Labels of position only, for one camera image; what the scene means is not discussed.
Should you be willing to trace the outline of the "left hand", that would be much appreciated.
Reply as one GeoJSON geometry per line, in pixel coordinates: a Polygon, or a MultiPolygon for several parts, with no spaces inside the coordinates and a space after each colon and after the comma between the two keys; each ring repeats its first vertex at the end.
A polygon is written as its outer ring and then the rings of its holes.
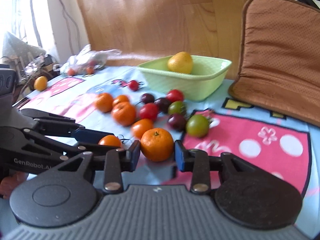
{"type": "Polygon", "coordinates": [[[15,174],[4,178],[0,185],[0,194],[3,199],[9,199],[12,191],[25,182],[28,176],[28,173],[16,172],[15,174]]]}

